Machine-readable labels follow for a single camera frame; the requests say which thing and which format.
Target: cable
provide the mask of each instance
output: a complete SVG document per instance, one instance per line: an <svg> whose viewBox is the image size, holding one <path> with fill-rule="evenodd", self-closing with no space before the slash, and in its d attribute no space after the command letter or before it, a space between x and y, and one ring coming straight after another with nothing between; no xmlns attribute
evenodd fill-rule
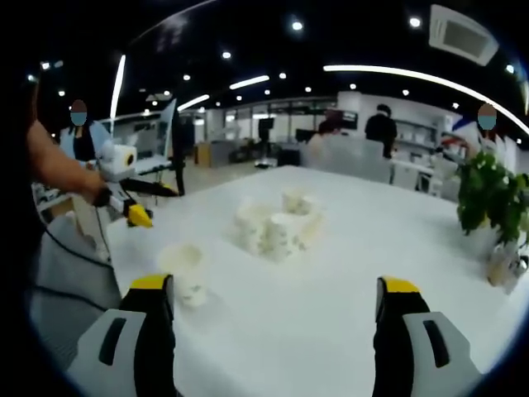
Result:
<svg viewBox="0 0 529 397"><path fill-rule="evenodd" d="M96 218L98 219L99 232L101 233L102 242L107 248L108 255L110 255L110 249L108 248L107 239L105 238L105 233L102 231L101 218L99 217L99 209L96 208Z"/></svg>
<svg viewBox="0 0 529 397"><path fill-rule="evenodd" d="M32 193L33 193L33 201L35 203L35 207L36 207L36 197L35 197L35 190L32 189ZM76 252L70 248L68 248L65 244L63 244L62 242L60 242L59 240L57 240L57 237L55 237L53 234L51 234L50 230L48 229L48 224L47 222L42 218L42 214L41 212L39 211L39 209L36 207L35 208L36 212L38 213L39 215L39 219L41 220L41 223L42 223L42 227L44 228L44 231L45 233L50 236L50 238L58 245L60 246L63 250L65 250L66 252L68 252L70 255L73 255L73 256L77 256L78 258L80 259L83 259L85 261L88 261L90 263L93 263L94 265L98 265L98 266L101 266L101 267L104 267L104 268L107 268L107 269L110 269L112 270L112 272L114 271L114 268L112 266L110 266L108 263L104 263L102 261L96 261L95 259L92 259L92 258L89 258L79 252Z"/></svg>
<svg viewBox="0 0 529 397"><path fill-rule="evenodd" d="M60 246L63 250L65 250L66 252L68 252L69 254L73 255L73 256L77 256L78 258L80 259L83 259L85 261L88 261L90 263L93 263L94 265L97 265L97 266L101 266L101 267L104 267L104 268L108 268L108 269L112 269L112 271L114 270L114 268L112 266L110 266L108 263L104 263L103 261L96 261L95 259L92 259L92 258L89 258L83 254L80 254L79 252L76 252L74 250L71 250L70 248L68 248L67 246L65 246L62 242L60 242L59 240L57 240L57 237L55 237L53 234L51 234L51 232L48 230L48 227L46 226L46 224L43 222L42 223L42 226L44 226L44 231L45 233L51 237L51 239L58 245Z"/></svg>
<svg viewBox="0 0 529 397"><path fill-rule="evenodd" d="M73 299L73 300L78 300L78 301L84 302L87 305L92 306L93 308L96 308L97 310L101 310L102 312L106 312L107 311L107 309L105 309L103 306L100 306L100 305L96 304L95 302L93 302L92 300L90 300L88 298L84 298L83 296L80 296L80 295L71 294L70 292L57 291L55 289L51 289L51 288L48 288L48 287L43 287L42 285L34 284L34 285L32 285L32 287L34 289L38 290L38 291L42 291L42 292L50 294L50 295L56 295L56 296L60 296L61 298L68 298L68 299Z"/></svg>

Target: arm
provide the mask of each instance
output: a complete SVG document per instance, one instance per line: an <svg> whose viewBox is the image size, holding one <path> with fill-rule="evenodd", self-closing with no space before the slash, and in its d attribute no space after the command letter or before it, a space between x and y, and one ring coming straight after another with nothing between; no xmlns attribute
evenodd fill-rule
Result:
<svg viewBox="0 0 529 397"><path fill-rule="evenodd" d="M86 170L78 161L70 159L39 121L33 122L26 140L31 166L40 182L65 192L82 194L89 202L105 187L99 173Z"/></svg>

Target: white paper cup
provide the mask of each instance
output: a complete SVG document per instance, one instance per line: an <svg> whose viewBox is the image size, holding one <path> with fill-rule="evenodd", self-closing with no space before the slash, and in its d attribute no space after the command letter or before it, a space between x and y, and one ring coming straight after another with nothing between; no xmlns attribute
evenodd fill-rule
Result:
<svg viewBox="0 0 529 397"><path fill-rule="evenodd" d="M191 244L167 246L158 255L158 267L173 275L174 293L186 306L197 307L206 303L202 260L201 250Z"/></svg>
<svg viewBox="0 0 529 397"><path fill-rule="evenodd" d="M299 215L316 214L322 211L322 203L313 196L303 196L298 205Z"/></svg>
<svg viewBox="0 0 529 397"><path fill-rule="evenodd" d="M286 213L300 214L302 198L306 191L301 188L287 189L283 191L283 211Z"/></svg>
<svg viewBox="0 0 529 397"><path fill-rule="evenodd" d="M254 255L268 250L267 222L274 211L265 205L246 205L237 211L237 236L241 247Z"/></svg>
<svg viewBox="0 0 529 397"><path fill-rule="evenodd" d="M276 213L269 220L269 256L283 261L305 249L299 239L300 219L287 213Z"/></svg>

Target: white tablecloth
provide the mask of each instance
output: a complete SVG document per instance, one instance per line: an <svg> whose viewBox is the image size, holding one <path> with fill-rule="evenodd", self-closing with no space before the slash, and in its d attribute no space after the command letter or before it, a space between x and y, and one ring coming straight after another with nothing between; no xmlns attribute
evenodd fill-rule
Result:
<svg viewBox="0 0 529 397"><path fill-rule="evenodd" d="M245 196L280 205L287 187L325 204L322 236L297 261L275 265L226 237ZM386 184L282 167L155 208L155 227L108 228L121 292L156 271L174 242L205 252L207 305L175 305L174 379L186 397L369 396L374 384L376 280L394 275L422 291L469 339L487 371L522 320L529 277L507 296L461 247L455 205Z"/></svg>

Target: air conditioning vent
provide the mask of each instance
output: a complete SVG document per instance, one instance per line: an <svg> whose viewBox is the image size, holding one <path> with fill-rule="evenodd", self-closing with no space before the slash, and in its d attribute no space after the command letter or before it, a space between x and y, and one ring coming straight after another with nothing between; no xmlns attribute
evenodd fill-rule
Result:
<svg viewBox="0 0 529 397"><path fill-rule="evenodd" d="M430 46L485 66L498 51L492 34L478 22L449 8L432 5Z"/></svg>

